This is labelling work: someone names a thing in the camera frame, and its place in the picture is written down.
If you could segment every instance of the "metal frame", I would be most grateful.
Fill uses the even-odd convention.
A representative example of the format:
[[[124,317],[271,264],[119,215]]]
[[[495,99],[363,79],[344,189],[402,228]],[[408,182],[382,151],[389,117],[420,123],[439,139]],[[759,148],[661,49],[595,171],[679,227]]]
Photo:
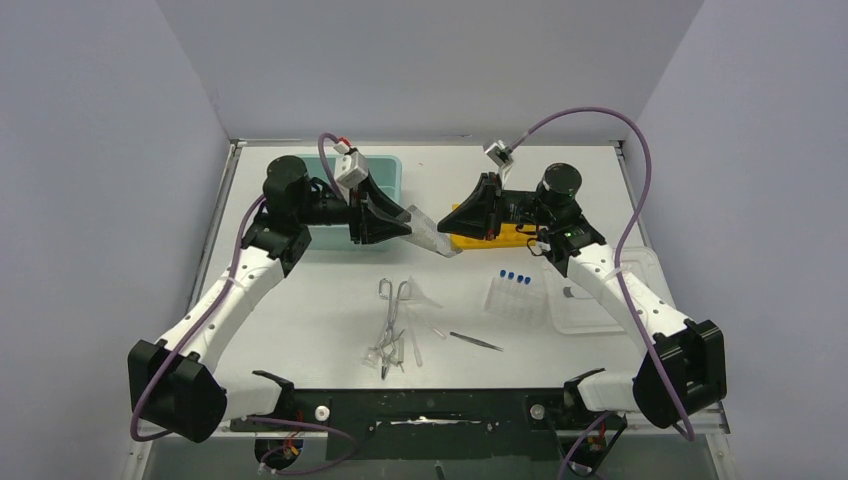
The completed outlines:
[[[633,208],[636,208],[636,197],[633,190],[633,182],[630,179],[630,172],[628,172],[627,166],[625,165],[627,158],[624,156],[622,142],[617,142],[615,145],[615,153],[618,157],[619,167],[621,167],[621,174],[624,177],[624,185],[627,187],[627,192],[630,194],[630,202],[633,205]],[[636,224],[639,226],[639,232],[642,233],[642,239],[645,242],[645,246],[653,249],[642,215],[639,215],[639,219]],[[730,453],[730,445],[727,442],[726,436],[730,433],[730,423],[727,421],[724,403],[719,401],[716,404],[716,407],[718,408],[715,409],[715,412],[721,419],[719,423],[721,425],[721,429],[705,435],[707,438],[707,446],[710,449],[710,454],[713,458],[713,465],[715,465],[716,475],[718,475],[719,480],[735,480],[737,478],[736,465],[733,460],[733,455]]]
[[[537,404],[548,409],[549,420],[531,417],[531,407]],[[329,412],[333,428],[360,440],[358,460],[557,460],[548,421],[572,431],[573,438],[594,419],[574,416],[558,388],[295,390],[291,406],[278,415],[293,417],[300,410],[311,420],[319,409]],[[609,422],[612,430],[618,428],[617,417]],[[235,420],[230,429],[278,430],[251,420]],[[344,439],[327,440],[328,458],[349,449]]]
[[[416,146],[426,146],[426,145],[476,145],[478,142],[470,139],[466,136],[457,136],[457,137],[445,137],[440,141],[419,141],[419,142],[402,142],[402,141],[373,141],[373,142],[361,142],[363,145],[416,145]],[[222,172],[221,183],[218,188],[218,195],[216,197],[215,209],[213,211],[212,221],[209,226],[209,231],[207,233],[206,242],[203,247],[203,252],[200,258],[200,262],[197,269],[197,274],[195,276],[194,285],[192,286],[192,294],[190,297],[190,302],[188,307],[191,308],[199,299],[200,294],[202,293],[203,283],[205,281],[206,273],[209,267],[209,261],[212,255],[212,251],[215,247],[215,239],[218,235],[218,230],[220,229],[221,219],[223,217],[224,209],[227,204],[227,199],[229,198],[230,189],[232,187],[233,179],[235,177],[236,168],[238,167],[238,162],[241,157],[241,152],[244,147],[247,146],[306,146],[312,145],[312,141],[304,141],[302,139],[269,139],[269,140],[243,140],[236,139],[231,141],[230,151],[227,156],[227,160],[224,165],[224,170]],[[613,147],[615,148],[616,155],[618,157],[619,167],[621,169],[622,176],[625,181],[625,186],[630,193],[631,202],[633,202],[633,185],[625,166],[626,158],[624,156],[623,150],[621,148],[621,142],[611,142]],[[643,241],[645,245],[651,248],[650,237],[647,234],[644,222],[640,216],[637,222],[639,226],[640,233],[642,235]],[[730,426],[727,421],[727,417],[724,411],[724,406],[721,402],[716,405],[717,408],[708,409],[703,412],[699,412],[696,415],[692,416],[693,424],[696,425],[698,434],[704,435],[707,440],[708,448],[710,449],[710,453],[713,459],[713,464],[715,466],[715,471],[720,480],[735,480],[737,478],[736,467],[733,460],[733,456],[730,453],[729,444],[727,441],[726,434],[730,433]],[[628,435],[656,435],[658,433],[666,433],[666,430],[660,430],[653,425],[651,425],[643,416],[641,415],[629,415],[628,416],[629,428]],[[569,430],[558,430],[557,434],[561,437],[573,437],[576,433],[575,431]],[[280,438],[288,435],[288,432],[233,432],[230,430],[229,426],[221,425],[218,430],[213,434],[215,437],[243,437],[243,438]],[[324,438],[326,439],[326,434],[323,433],[302,433],[299,436],[302,437],[310,437],[310,438]],[[150,452],[152,449],[151,443],[137,443],[132,442],[130,449],[128,450],[129,455],[125,465],[123,479],[124,480],[141,480],[144,476],[144,471],[147,466],[147,462],[150,460]]]
[[[438,146],[450,146],[450,147],[480,147],[484,142],[489,139],[484,139],[483,137],[475,137],[473,135],[439,135],[436,138],[429,140],[404,140],[403,138],[395,138],[392,140],[380,140],[380,139],[368,139],[357,136],[356,144],[360,146],[408,146],[408,147],[420,147],[420,146],[430,146],[430,145],[438,145]],[[251,147],[314,147],[315,139],[303,139],[303,138],[240,138],[238,142],[244,143],[245,145],[249,145]],[[592,142],[592,143],[549,143],[549,142],[535,142],[533,139],[528,139],[523,145],[532,145],[535,147],[597,147],[597,146],[606,146],[606,145],[619,145],[620,141],[617,140],[608,140],[606,143],[600,142]]]

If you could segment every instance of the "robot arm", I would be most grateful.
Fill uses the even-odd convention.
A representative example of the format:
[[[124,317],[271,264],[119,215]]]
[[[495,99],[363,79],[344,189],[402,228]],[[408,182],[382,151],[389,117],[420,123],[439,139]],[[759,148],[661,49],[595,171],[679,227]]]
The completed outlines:
[[[225,271],[197,305],[155,344],[141,340],[130,351],[128,369],[133,409],[155,383],[140,410],[149,420],[195,442],[208,438],[218,424],[281,407],[291,382],[256,371],[216,379],[224,349],[259,301],[286,278],[311,242],[308,225],[347,224],[351,241],[378,243],[408,235],[408,214],[377,188],[361,155],[351,149],[339,162],[358,175],[346,176],[346,199],[310,179],[298,157],[280,157],[268,166],[264,208],[241,241],[238,263]],[[197,322],[207,315],[202,325]],[[185,338],[179,351],[172,352]],[[159,382],[153,382],[160,370]]]
[[[474,192],[439,222],[438,230],[491,240],[504,223],[535,226],[542,255],[561,275],[589,292],[624,328],[643,356],[638,369],[634,365],[626,372],[595,370],[566,382],[566,398],[590,412],[641,412],[660,428],[676,423],[680,416],[646,355],[646,342],[619,285],[613,249],[589,224],[574,198],[582,182],[580,173],[570,165],[554,164],[535,191],[504,190],[502,163],[511,166],[511,162],[498,159],[500,172],[482,174]],[[718,327],[709,320],[693,322],[635,275],[626,270],[621,273],[648,341],[653,342],[686,412],[694,413],[724,398],[724,343]]]

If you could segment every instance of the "gray wall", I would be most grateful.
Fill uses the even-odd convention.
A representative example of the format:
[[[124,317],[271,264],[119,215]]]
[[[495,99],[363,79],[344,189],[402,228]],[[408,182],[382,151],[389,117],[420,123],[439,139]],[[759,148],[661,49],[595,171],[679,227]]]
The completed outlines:
[[[512,139],[637,116],[703,0],[158,0],[233,137]],[[621,140],[614,119],[534,142]]]
[[[3,478],[120,474],[126,355],[186,307],[226,150],[153,0],[2,2]]]
[[[678,48],[639,119],[644,218],[678,305],[725,332],[743,478],[846,478],[848,3],[765,3],[706,0]]]

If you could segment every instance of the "teal plastic bin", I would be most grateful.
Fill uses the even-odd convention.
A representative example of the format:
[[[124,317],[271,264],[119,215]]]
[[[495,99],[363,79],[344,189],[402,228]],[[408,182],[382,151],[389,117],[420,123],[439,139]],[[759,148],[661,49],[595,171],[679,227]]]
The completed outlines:
[[[321,167],[318,155],[298,155],[306,163],[309,176],[327,181],[327,175]],[[328,156],[330,169],[336,165],[338,156]],[[368,155],[368,171],[374,177],[374,182],[386,195],[400,203],[400,177],[402,172],[400,160],[392,155]],[[374,245],[355,245],[350,241],[350,230],[347,225],[330,225],[309,227],[312,243],[309,249],[314,250],[388,250],[394,239]]]

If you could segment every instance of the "purple cable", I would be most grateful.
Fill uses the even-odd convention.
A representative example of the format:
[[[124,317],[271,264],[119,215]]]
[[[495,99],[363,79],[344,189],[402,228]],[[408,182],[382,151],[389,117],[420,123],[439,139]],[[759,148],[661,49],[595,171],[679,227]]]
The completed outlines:
[[[328,468],[335,467],[336,465],[344,462],[345,460],[347,460],[350,457],[352,457],[353,455],[355,455],[356,452],[359,450],[359,441],[357,439],[353,438],[350,434],[347,434],[347,433],[345,433],[341,430],[337,430],[333,427],[328,427],[328,426],[325,426],[325,425],[317,425],[317,424],[314,424],[314,423],[295,422],[293,420],[281,420],[281,419],[278,419],[278,418],[247,417],[247,419],[254,421],[254,422],[260,422],[260,423],[271,423],[271,424],[274,424],[274,425],[283,425],[283,426],[286,426],[286,427],[298,427],[298,428],[305,428],[307,430],[318,430],[318,431],[321,431],[321,432],[327,432],[329,434],[333,434],[333,435],[337,435],[339,437],[342,437],[345,440],[348,440],[351,444],[353,444],[353,448],[351,448],[349,452],[345,453],[344,455],[342,455],[339,458],[336,458],[335,460],[330,461],[329,463],[325,463],[324,465],[319,465],[317,467],[307,468],[307,469],[304,469],[304,470],[295,470],[293,472],[287,472],[287,471],[281,470],[281,471],[275,472],[276,475],[309,475],[311,473],[322,472],[324,470],[327,470]],[[282,446],[282,447],[277,447],[277,448],[273,448],[271,450],[268,450],[267,452],[265,452],[265,455],[262,455],[262,458],[259,459],[259,463],[264,465],[265,460],[267,460],[268,457],[279,452],[280,450],[282,450],[284,448],[286,448],[286,447]],[[267,465],[265,465],[265,468],[268,471],[271,471],[271,468],[268,467]]]
[[[244,217],[241,219],[241,224],[239,225],[238,235],[236,236],[236,244],[233,247],[233,257],[230,261],[230,270],[227,274],[228,277],[233,278],[235,276],[236,267],[238,267],[239,257],[241,256],[241,238],[244,236],[244,230],[247,228],[247,222],[250,220],[250,217],[253,216],[253,212],[259,207],[262,201],[265,200],[264,195],[260,195],[251,205],[250,208],[247,209],[247,212],[244,214]],[[215,297],[215,300],[212,302],[212,305],[203,312],[203,315],[194,322],[194,325],[183,335],[183,338],[177,342],[177,345],[171,349],[171,352],[165,357],[165,361],[162,362],[162,365],[159,366],[159,369],[156,370],[156,373],[153,374],[153,378],[147,382],[147,386],[144,388],[144,391],[141,392],[141,396],[138,399],[138,403],[135,405],[135,409],[133,410],[132,420],[130,421],[130,436],[136,442],[149,442],[151,440],[156,440],[157,438],[162,438],[165,435],[171,433],[170,430],[163,430],[161,432],[154,433],[152,435],[142,436],[138,433],[138,422],[141,420],[141,412],[144,411],[144,407],[147,405],[147,401],[150,399],[150,394],[153,392],[153,389],[156,388],[156,385],[162,380],[162,377],[165,376],[165,371],[168,370],[168,367],[174,362],[174,359],[177,358],[177,354],[186,346],[186,344],[191,340],[191,337],[200,330],[200,327],[203,326],[203,323],[212,315],[220,305],[221,302],[224,301],[224,298],[227,297],[227,294],[230,292],[230,289],[233,286],[233,282],[224,282],[224,287],[221,288],[221,293]]]
[[[330,170],[330,162],[327,160],[327,154],[324,153],[324,141],[330,140],[333,143],[339,143],[339,137],[333,135],[330,132],[324,132],[321,135],[318,135],[318,156],[321,157],[321,166],[324,167],[324,173],[327,174],[327,180],[330,184],[330,188],[333,189],[333,193],[336,194],[337,197],[344,200],[344,195],[342,195],[342,191],[339,188],[339,184],[336,183],[336,178],[333,175],[333,171]]]
[[[589,435],[589,432],[597,428],[598,425],[600,425],[601,422],[606,420],[606,418],[610,415],[612,415],[612,412],[602,413],[600,417],[596,418],[594,422],[589,424],[589,428],[583,430],[583,433],[581,433],[580,436],[577,437],[577,441],[574,442],[574,444],[568,450],[568,453],[566,453],[565,456],[562,457],[562,463],[559,465],[559,472],[557,472],[557,480],[562,478],[562,475],[565,473],[566,470],[568,470],[568,462],[571,461],[571,457],[573,457],[574,452],[577,451],[577,446],[583,443],[583,440],[586,440],[586,437]]]
[[[645,206],[645,200],[648,198],[648,189],[650,189],[651,187],[651,150],[648,148],[648,141],[645,140],[645,135],[642,133],[642,130],[639,128],[639,126],[636,125],[636,122],[631,120],[627,115],[624,115],[623,113],[610,108],[569,108],[567,110],[562,110],[542,119],[539,123],[530,127],[530,130],[527,130],[527,132],[522,135],[521,138],[513,142],[509,148],[510,151],[515,151],[515,149],[518,148],[519,145],[524,143],[524,140],[526,140],[527,137],[536,132],[536,130],[542,128],[551,120],[555,120],[566,115],[571,115],[573,113],[581,112],[603,113],[605,115],[611,115],[623,121],[627,124],[628,127],[630,127],[631,130],[633,130],[633,133],[636,134],[636,137],[639,139],[639,144],[642,147],[642,152],[645,154],[645,185],[642,188],[642,194],[639,196],[639,201],[636,202],[636,207],[633,209],[633,216],[630,217],[630,220],[627,222],[627,226],[624,227],[624,232],[621,234],[621,239],[618,241],[618,245],[615,246],[615,258],[613,263],[615,265],[615,268],[618,269],[621,268],[621,250],[624,248],[624,241],[627,239],[627,236],[630,235],[630,231],[633,230],[633,226],[636,225],[636,222],[639,220],[639,214],[642,212],[642,207]],[[648,349],[648,355],[651,357],[651,361],[654,363],[654,367],[657,369],[657,373],[660,376],[660,380],[662,380],[663,386],[665,386],[666,391],[668,391],[668,396],[671,398],[671,402],[674,404],[674,408],[677,409],[677,414],[680,415],[681,420],[683,420],[683,425],[686,427],[686,430],[684,431],[677,424],[674,424],[673,426],[675,430],[680,432],[680,434],[683,435],[684,438],[686,438],[686,440],[692,442],[695,440],[695,430],[692,428],[692,422],[689,420],[689,415],[686,413],[686,409],[683,407],[683,402],[680,401],[680,397],[677,395],[677,392],[674,390],[674,386],[671,384],[671,379],[668,378],[668,373],[666,373],[665,368],[663,367],[662,362],[660,361],[660,357],[657,354],[657,350],[654,348],[654,344],[651,341],[651,336],[648,334],[648,331],[645,329],[645,326],[639,319],[639,313],[637,313],[636,311],[636,306],[633,304],[633,299],[630,298],[630,291],[627,290],[627,285],[624,283],[624,275],[620,270],[616,274],[616,278],[618,279],[618,285],[621,287],[621,291],[624,294],[624,301],[625,303],[627,303],[627,308],[630,310],[630,315],[633,317],[633,321],[636,322],[636,328],[638,328],[639,330],[639,335],[642,336],[642,340],[645,342],[645,346]]]

